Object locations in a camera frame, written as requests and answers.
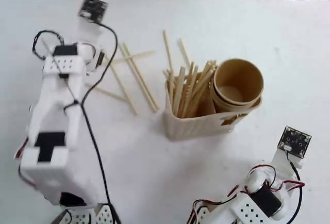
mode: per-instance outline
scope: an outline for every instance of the cable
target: cable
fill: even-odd
[[[21,164],[19,165],[19,169],[18,169],[18,174],[19,174],[19,177],[26,183],[28,184],[29,186],[33,187],[34,189],[36,189],[36,185],[35,183],[31,182],[29,179],[25,178],[21,172]]]
[[[299,173],[296,169],[296,167],[294,166],[293,162],[289,159],[289,156],[288,156],[288,151],[286,151],[286,155],[287,155],[287,160],[288,162],[290,163],[291,167],[292,167],[292,170],[294,171],[297,179],[300,181],[300,176],[299,176]],[[293,216],[291,217],[291,219],[287,222],[287,224],[291,224],[294,219],[296,218],[299,210],[300,210],[300,207],[301,207],[301,202],[303,200],[303,189],[302,187],[299,188],[299,200],[298,200],[298,205],[297,205],[297,208],[295,209],[295,212],[293,214]]]
[[[113,60],[113,58],[114,58],[114,56],[115,56],[115,54],[117,52],[117,49],[118,49],[118,37],[117,37],[116,32],[112,28],[110,28],[110,27],[108,27],[108,26],[106,26],[104,24],[97,23],[97,22],[94,22],[94,23],[97,24],[97,25],[99,25],[99,26],[101,26],[101,27],[104,27],[104,28],[108,29],[109,31],[111,31],[113,33],[114,39],[115,39],[115,47],[114,47],[114,51],[112,53],[112,56],[110,57],[110,60],[109,60],[109,62],[107,64],[106,68],[104,69],[101,77],[99,78],[99,80],[91,88],[88,89],[88,91],[86,92],[85,96],[83,97],[83,99],[81,101],[81,104],[82,105],[84,105],[84,103],[86,101],[86,98],[88,97],[89,93],[103,80],[104,75],[108,71],[108,69],[110,67],[110,64],[111,64],[111,62],[112,62],[112,60]]]
[[[255,166],[255,167],[252,167],[252,169],[251,169],[250,172],[249,172],[249,175],[250,175],[255,169],[260,168],[260,167],[270,167],[270,168],[272,168],[272,169],[274,170],[274,179],[273,179],[272,183],[269,185],[269,187],[271,187],[271,186],[274,184],[275,180],[276,180],[276,169],[275,169],[275,167],[273,167],[272,165],[261,164],[261,165],[257,165],[257,166]]]
[[[44,29],[44,30],[41,30],[41,31],[39,31],[37,34],[36,34],[36,36],[35,36],[35,38],[34,38],[34,40],[33,40],[33,45],[32,45],[32,52],[39,58],[39,59],[41,59],[41,60],[45,60],[46,59],[46,56],[41,56],[41,55],[39,55],[38,53],[37,53],[37,51],[36,51],[36,45],[37,45],[37,42],[38,42],[38,39],[39,39],[39,37],[40,37],[40,35],[41,34],[43,34],[43,33],[51,33],[51,34],[53,34],[53,35],[55,35],[56,37],[57,37],[57,39],[60,41],[60,44],[61,45],[64,45],[64,39],[57,33],[57,32],[55,32],[55,31],[53,31],[53,30],[48,30],[48,29]]]
[[[196,223],[198,223],[198,214],[197,214],[197,211],[195,209],[197,203],[199,203],[199,202],[203,202],[204,203],[205,202],[205,203],[208,203],[208,204],[211,204],[211,205],[222,205],[222,204],[225,204],[227,202],[232,201],[236,196],[237,195],[234,195],[232,198],[230,198],[230,199],[228,199],[226,201],[220,201],[220,202],[213,202],[213,201],[210,201],[210,200],[207,200],[207,199],[198,199],[198,200],[194,201],[194,203],[192,204],[192,211],[190,213],[190,216],[189,216],[189,219],[187,221],[187,224],[193,223],[195,221],[194,219],[196,219],[197,220]]]
[[[112,215],[112,220],[113,220],[114,223],[117,222],[118,224],[121,224],[120,218],[119,218],[119,216],[118,216],[118,214],[117,214],[114,206],[111,204],[111,201],[110,201],[109,192],[108,192],[108,186],[107,186],[107,180],[106,180],[106,177],[105,177],[105,173],[104,173],[104,168],[103,168],[103,164],[102,164],[100,152],[98,150],[98,146],[97,146],[97,143],[96,143],[96,140],[95,140],[93,131],[92,131],[92,127],[90,125],[90,122],[89,122],[89,119],[88,119],[88,116],[87,116],[87,113],[86,113],[86,110],[85,110],[85,107],[84,107],[86,98],[88,97],[89,93],[103,80],[104,75],[106,74],[107,70],[109,69],[110,64],[111,64],[111,62],[112,62],[112,60],[113,60],[113,58],[114,58],[114,56],[115,56],[115,54],[117,52],[117,49],[118,49],[118,38],[117,38],[116,32],[112,28],[110,28],[110,27],[108,27],[108,26],[106,26],[104,24],[97,23],[97,22],[95,22],[95,24],[97,24],[97,25],[99,25],[101,27],[104,27],[104,28],[108,29],[109,31],[111,31],[113,33],[114,39],[115,39],[115,47],[114,47],[114,51],[112,53],[112,56],[111,56],[111,58],[110,58],[110,60],[109,60],[109,62],[107,64],[106,68],[104,69],[101,77],[99,78],[99,80],[91,88],[89,88],[87,90],[86,94],[84,95],[84,97],[83,97],[83,99],[81,101],[80,106],[81,106],[81,110],[82,110],[82,113],[84,115],[84,118],[86,120],[87,128],[88,128],[88,131],[89,131],[90,136],[92,138],[93,145],[95,147],[95,151],[96,151],[96,154],[97,154],[97,159],[98,159],[98,163],[100,165],[100,169],[101,169],[101,173],[102,173],[102,178],[103,178],[105,193],[106,193],[106,196],[107,196],[108,205],[110,207],[110,211],[111,211],[111,215]]]
[[[67,212],[70,216],[70,222],[69,222],[69,224],[70,224],[72,222],[72,214],[70,213],[70,211],[68,209],[66,209],[65,212]]]

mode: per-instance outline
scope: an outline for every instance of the black wire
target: black wire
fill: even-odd
[[[88,89],[88,91],[86,92],[86,94],[85,94],[85,96],[83,97],[83,99],[82,99],[82,101],[81,101],[81,104],[82,105],[84,105],[84,103],[85,103],[85,100],[86,100],[86,98],[88,97],[88,95],[89,95],[89,93],[103,80],[103,78],[104,78],[104,75],[106,74],[106,72],[108,71],[108,69],[109,69],[109,67],[110,67],[110,64],[111,64],[111,62],[112,62],[112,60],[113,60],[113,58],[114,58],[114,56],[115,56],[115,54],[116,54],[116,52],[117,52],[117,49],[118,49],[118,37],[117,37],[117,34],[116,34],[116,32],[113,30],[113,29],[111,29],[110,27],[108,27],[108,26],[106,26],[106,25],[104,25],[104,24],[101,24],[101,23],[96,23],[95,22],[95,24],[97,24],[97,25],[99,25],[99,26],[101,26],[101,27],[104,27],[104,28],[106,28],[106,29],[108,29],[109,31],[111,31],[112,33],[113,33],[113,35],[114,35],[114,39],[115,39],[115,47],[114,47],[114,51],[113,51],[113,53],[112,53],[112,56],[111,56],[111,58],[110,58],[110,60],[109,60],[109,62],[108,62],[108,64],[107,64],[107,66],[106,66],[106,68],[104,69],[104,71],[103,71],[103,73],[102,73],[102,75],[101,75],[101,77],[99,78],[99,80],[91,87],[91,88],[89,88]]]
[[[119,218],[119,216],[118,216],[118,214],[117,214],[114,206],[111,204],[111,201],[110,201],[109,192],[108,192],[108,186],[107,186],[107,180],[106,180],[106,177],[105,177],[105,173],[104,173],[104,168],[103,168],[103,164],[102,164],[100,152],[98,150],[98,146],[97,146],[97,143],[96,143],[94,134],[93,134],[93,130],[92,130],[91,124],[89,122],[89,119],[88,119],[88,116],[87,116],[85,107],[84,107],[84,103],[86,101],[86,98],[88,97],[89,93],[103,80],[104,75],[106,74],[107,70],[109,69],[110,64],[111,64],[111,62],[112,62],[112,60],[113,60],[113,58],[114,58],[114,56],[115,56],[115,54],[117,52],[117,49],[118,49],[118,38],[117,38],[116,32],[112,28],[110,28],[110,27],[108,27],[108,26],[106,26],[104,24],[101,24],[101,23],[95,23],[95,24],[97,24],[97,25],[99,25],[101,27],[104,27],[104,28],[108,29],[109,31],[111,31],[113,33],[114,39],[115,39],[115,48],[114,48],[114,51],[112,53],[112,56],[111,56],[111,58],[110,58],[110,60],[108,62],[108,65],[106,66],[105,70],[103,71],[101,77],[99,78],[99,80],[91,88],[89,88],[87,90],[86,94],[84,95],[84,97],[83,97],[83,99],[81,101],[80,106],[81,106],[81,110],[82,110],[82,113],[84,115],[84,118],[86,120],[88,131],[90,133],[90,136],[92,138],[92,141],[93,141],[93,144],[94,144],[94,147],[95,147],[95,151],[96,151],[96,154],[97,154],[98,163],[100,164],[100,169],[101,169],[101,173],[102,173],[102,178],[103,178],[105,193],[106,193],[106,196],[107,196],[108,205],[110,207],[110,211],[111,211],[111,215],[112,215],[112,220],[113,220],[114,223],[117,222],[118,224],[121,224],[120,218]]]
[[[39,58],[39,59],[41,59],[41,60],[45,60],[46,59],[46,56],[41,56],[41,55],[39,55],[38,53],[37,53],[37,51],[36,51],[36,45],[37,45],[37,42],[38,42],[38,39],[39,39],[39,37],[40,37],[40,35],[41,34],[43,34],[43,33],[51,33],[51,34],[53,34],[53,35],[55,35],[56,37],[57,37],[57,39],[60,41],[60,44],[61,45],[64,45],[64,39],[57,33],[57,32],[55,32],[55,31],[53,31],[53,30],[48,30],[48,29],[44,29],[44,30],[41,30],[41,31],[39,31],[37,34],[36,34],[36,36],[35,36],[35,38],[34,38],[34,40],[33,40],[33,45],[32,45],[32,52]]]
[[[287,155],[287,160],[289,161],[291,167],[292,167],[292,170],[294,171],[297,179],[300,181],[300,176],[299,176],[299,173],[296,169],[296,167],[294,166],[293,162],[289,159],[289,156],[288,156],[288,152],[286,151],[286,155]],[[298,206],[297,208],[295,209],[295,212],[293,214],[293,216],[291,217],[291,219],[287,222],[287,224],[291,224],[293,222],[293,220],[296,218],[299,210],[300,210],[300,207],[301,207],[301,202],[303,200],[303,189],[302,187],[299,187],[299,200],[298,200]]]
[[[69,214],[69,216],[70,216],[70,222],[69,222],[69,224],[70,224],[72,222],[72,214],[70,213],[69,210],[65,210],[65,212],[67,212]]]

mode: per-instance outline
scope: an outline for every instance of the chopstick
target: chopstick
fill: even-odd
[[[87,87],[92,87],[93,85],[88,84],[88,83],[85,83],[85,86],[87,86]],[[94,87],[94,90],[99,91],[99,92],[101,92],[101,93],[103,93],[103,94],[105,94],[105,95],[107,95],[107,96],[109,96],[109,97],[112,97],[112,98],[114,98],[114,99],[117,99],[117,100],[119,100],[119,101],[127,102],[127,100],[126,100],[125,98],[123,98],[123,97],[121,97],[121,96],[119,96],[119,95],[117,95],[117,94],[114,94],[114,93],[112,93],[112,92],[110,92],[110,91],[103,90],[103,89],[101,89],[100,87],[97,87],[97,86],[96,86],[96,87]]]
[[[129,105],[130,105],[130,107],[131,107],[131,109],[132,109],[134,115],[137,115],[138,112],[137,112],[137,110],[136,110],[136,107],[135,107],[133,101],[131,100],[130,96],[128,95],[128,93],[127,93],[127,91],[126,91],[124,85],[122,84],[122,82],[121,82],[121,80],[120,80],[120,78],[119,78],[119,76],[118,76],[116,70],[114,69],[114,67],[113,67],[112,65],[110,65],[110,68],[111,68],[111,70],[112,70],[112,72],[113,72],[113,74],[114,74],[114,77],[115,77],[115,79],[117,80],[117,82],[118,82],[118,84],[119,84],[121,90],[123,91],[123,93],[124,93],[124,95],[125,95],[125,97],[126,97],[126,100],[129,102]]]
[[[123,43],[123,45],[119,44],[119,48],[123,54],[124,57],[129,57],[130,54],[129,54],[129,51],[127,49],[127,46],[125,45],[125,43]],[[146,84],[145,84],[145,81],[138,69],[138,67],[136,66],[135,62],[134,62],[134,59],[131,57],[131,58],[128,58],[126,59],[128,65],[130,66],[131,70],[133,71],[133,74],[135,75],[136,79],[138,80],[139,82],[139,85],[144,93],[144,95],[146,96],[146,98],[148,99],[148,102],[152,108],[152,110],[154,112],[157,111],[158,109],[158,106],[155,104],[155,100],[152,98]]]
[[[187,108],[188,108],[188,105],[190,104],[190,101],[191,101],[191,94],[192,94],[192,89],[193,89],[193,87],[195,85],[195,82],[196,82],[197,71],[198,71],[198,66],[195,67],[195,69],[192,73],[191,83],[189,85],[189,89],[188,89],[188,93],[187,93],[186,101],[185,101],[185,105],[184,105],[184,111],[182,113],[183,118],[186,117]]]
[[[187,90],[188,90],[188,87],[191,83],[191,77],[192,77],[192,71],[194,69],[194,62],[192,62],[190,64],[190,68],[189,68],[189,73],[188,73],[188,76],[187,76],[187,82],[184,84],[184,88],[182,90],[182,100],[180,102],[180,106],[179,106],[179,112],[178,112],[178,117],[182,117],[182,113],[184,111],[184,105],[185,105],[185,102],[186,102],[186,96],[187,96]]]
[[[173,114],[175,116],[177,116],[177,113],[179,110],[179,104],[180,104],[180,100],[181,100],[181,96],[182,96],[182,89],[183,89],[184,80],[185,80],[185,71],[186,71],[186,69],[184,67],[180,68],[180,73],[179,73],[179,77],[177,80],[177,87],[176,87],[176,91],[175,91],[175,100],[174,100],[174,104],[173,104]]]
[[[156,51],[154,51],[154,50],[150,50],[150,51],[145,51],[145,52],[133,54],[133,55],[130,55],[130,56],[125,56],[125,57],[122,57],[122,58],[119,58],[119,59],[114,59],[111,64],[112,65],[119,64],[119,63],[122,63],[122,62],[126,61],[126,59],[131,59],[133,57],[134,58],[140,58],[140,57],[143,57],[143,56],[152,55],[155,52]],[[106,65],[107,62],[109,62],[109,61],[106,59],[105,63],[102,63],[102,65]]]
[[[172,57],[171,57],[170,46],[169,46],[169,38],[167,36],[166,30],[163,30],[163,37],[164,37],[166,53],[167,53],[167,57],[169,60],[170,69],[173,70]]]
[[[190,65],[189,57],[188,57],[187,50],[186,50],[186,47],[184,45],[184,42],[183,42],[182,38],[179,39],[179,47],[180,47],[180,50],[183,54],[184,60],[187,64],[187,67],[189,67],[189,65]]]

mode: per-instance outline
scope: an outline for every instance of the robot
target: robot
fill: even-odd
[[[270,164],[259,164],[251,169],[241,185],[236,185],[220,202],[196,200],[187,223],[248,224],[293,222],[302,202],[302,187],[297,171],[311,136],[286,127]],[[283,219],[292,207],[290,198],[299,189],[298,206],[288,222]]]
[[[86,0],[79,12],[83,17],[80,29],[91,34],[90,40],[95,43],[100,34],[98,28],[104,25],[97,27],[93,22],[99,22],[104,11],[103,2]],[[82,124],[86,113],[81,106],[84,79],[102,64],[104,53],[86,41],[64,44],[60,39],[60,43],[52,48],[44,44],[48,55],[43,58],[40,97],[32,111],[27,138],[15,155],[21,159],[19,176],[51,204],[66,209],[60,224],[120,223],[114,218],[111,204],[101,205],[95,211],[98,206],[95,182],[88,173],[79,170],[79,160],[73,159],[80,150],[79,135],[86,129]],[[290,224],[302,201],[304,183],[297,168],[302,168],[310,139],[310,135],[286,127],[270,164],[253,167],[245,181],[236,185],[224,201],[196,200],[187,223],[282,223],[291,209],[292,190],[298,188],[299,203],[287,222]]]
[[[27,138],[15,158],[21,160],[20,178],[41,192],[51,204],[65,208],[61,224],[120,223],[114,218],[111,204],[98,204],[95,181],[88,170],[80,166],[85,158],[79,156],[83,147],[92,145],[92,134],[86,132],[89,121],[83,106],[86,98],[84,82],[104,58],[97,38],[101,34],[100,27],[107,27],[100,23],[105,8],[104,2],[84,1],[78,14],[82,17],[79,19],[79,42],[65,44],[59,34],[44,30],[36,35],[32,48],[44,60],[43,83],[38,102],[32,110]],[[56,35],[60,41],[60,45],[53,47],[43,41],[48,51],[46,56],[35,51],[43,32]],[[88,144],[84,143],[82,136],[88,137]],[[95,149],[100,162],[98,148]]]

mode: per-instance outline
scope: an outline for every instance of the white table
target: white table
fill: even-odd
[[[125,64],[117,70],[139,116],[101,93],[92,93],[87,101],[110,196],[122,223],[186,223],[193,200],[221,200],[250,167],[261,159],[270,161],[285,125],[312,135],[300,172],[306,186],[295,223],[324,223],[330,198],[330,172],[324,161],[330,149],[330,2],[104,1],[109,8],[103,22],[116,30],[132,53],[157,51],[138,59],[161,106],[157,114],[149,109]],[[34,35],[48,28],[74,41],[81,2],[0,0],[2,223],[49,223],[60,211],[19,180],[18,163],[12,157],[26,136],[28,108],[38,99],[42,83],[42,62],[31,52]],[[184,64],[179,38],[185,39],[191,59],[200,66],[207,59],[231,57],[255,63],[265,79],[262,106],[228,135],[170,142],[161,118],[165,102],[161,69],[168,68],[163,29],[169,34],[176,69]],[[107,31],[101,44],[112,50],[113,37]],[[101,86],[121,94],[110,72]],[[105,201],[94,150],[84,156],[99,182],[100,201]],[[293,208],[297,201],[296,194]]]

